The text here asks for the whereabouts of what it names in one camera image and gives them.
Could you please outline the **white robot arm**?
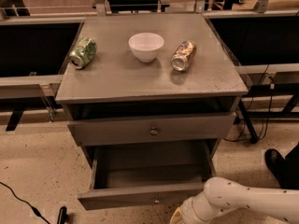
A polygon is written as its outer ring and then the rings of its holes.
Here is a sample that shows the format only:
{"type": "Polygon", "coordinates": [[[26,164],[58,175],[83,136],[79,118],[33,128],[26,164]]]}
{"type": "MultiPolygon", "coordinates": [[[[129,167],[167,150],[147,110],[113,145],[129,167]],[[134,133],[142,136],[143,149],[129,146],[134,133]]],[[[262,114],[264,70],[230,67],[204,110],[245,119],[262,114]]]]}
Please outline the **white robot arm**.
{"type": "Polygon", "coordinates": [[[299,224],[299,191],[246,187],[226,178],[212,177],[199,194],[176,209],[169,224],[209,224],[215,217],[239,208],[299,224]]]}

